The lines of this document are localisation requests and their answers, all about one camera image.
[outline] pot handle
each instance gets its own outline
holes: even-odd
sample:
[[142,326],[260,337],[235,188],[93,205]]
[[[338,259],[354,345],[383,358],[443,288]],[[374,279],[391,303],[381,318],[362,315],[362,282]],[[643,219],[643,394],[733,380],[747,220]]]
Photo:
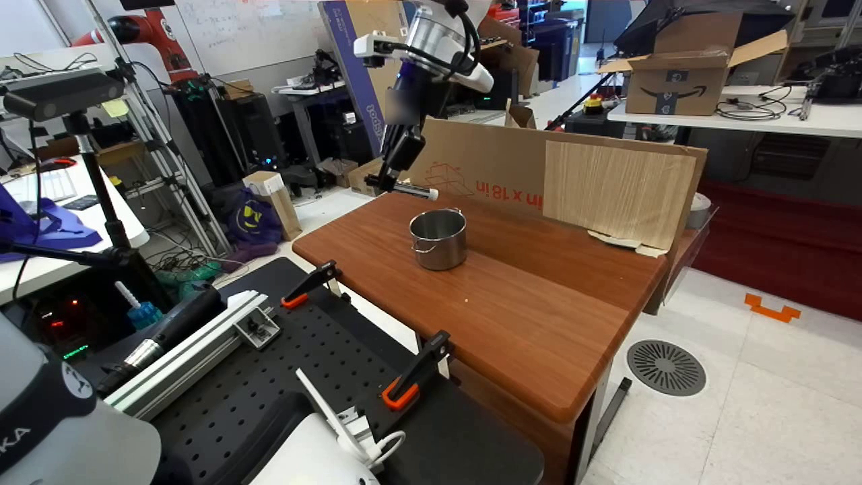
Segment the pot handle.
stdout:
[[416,247],[416,241],[413,241],[413,246],[411,247],[411,249],[413,249],[416,253],[418,253],[420,255],[426,255],[426,254],[430,253],[431,251],[435,250],[436,248],[437,248],[437,245],[435,244],[434,246],[431,247],[431,249],[418,249]]

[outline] sticky note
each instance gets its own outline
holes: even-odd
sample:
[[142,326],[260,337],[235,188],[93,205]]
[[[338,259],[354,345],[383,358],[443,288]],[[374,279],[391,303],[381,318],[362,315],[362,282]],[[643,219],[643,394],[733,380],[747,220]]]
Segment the sticky note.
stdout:
[[128,113],[128,106],[122,99],[111,99],[102,103],[102,109],[108,113],[109,117],[118,118]]

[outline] green light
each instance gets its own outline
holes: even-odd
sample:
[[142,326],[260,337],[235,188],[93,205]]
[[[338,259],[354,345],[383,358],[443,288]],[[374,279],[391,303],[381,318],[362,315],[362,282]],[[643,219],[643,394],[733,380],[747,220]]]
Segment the green light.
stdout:
[[87,347],[90,347],[90,345],[81,345],[80,347],[78,347],[77,349],[73,350],[72,352],[69,352],[68,354],[64,355],[64,356],[63,356],[63,360],[64,360],[64,361],[69,360],[71,357],[74,357],[74,356],[76,356],[76,355],[80,354],[81,352],[83,352],[83,351],[87,350]]

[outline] round floor vent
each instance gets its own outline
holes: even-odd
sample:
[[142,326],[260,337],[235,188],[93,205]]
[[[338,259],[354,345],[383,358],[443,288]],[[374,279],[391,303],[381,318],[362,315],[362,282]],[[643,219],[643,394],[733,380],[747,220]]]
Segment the round floor vent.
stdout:
[[641,382],[671,396],[697,394],[706,384],[706,372],[692,354],[661,340],[641,340],[632,345],[628,366]]

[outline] floor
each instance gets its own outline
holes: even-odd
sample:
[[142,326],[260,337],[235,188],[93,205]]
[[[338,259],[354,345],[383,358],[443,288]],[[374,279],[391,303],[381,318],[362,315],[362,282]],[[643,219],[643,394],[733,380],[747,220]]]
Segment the floor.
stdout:
[[[575,76],[531,98],[538,126],[597,79]],[[502,118],[485,123],[502,123]],[[297,204],[297,215],[307,234],[369,200],[349,189],[330,190]],[[279,255],[312,269],[292,252],[290,242],[282,244]],[[270,259],[253,261],[217,284]],[[412,331],[341,287],[360,312],[415,351]],[[786,324],[752,313],[744,303],[746,293],[763,296],[770,308],[797,308],[801,316]],[[699,359],[707,373],[704,390],[671,397],[633,378],[626,352],[643,339],[675,343]],[[615,357],[604,405],[623,376],[634,383],[584,484],[859,484],[860,368],[860,322],[689,270],[657,317],[637,320]]]

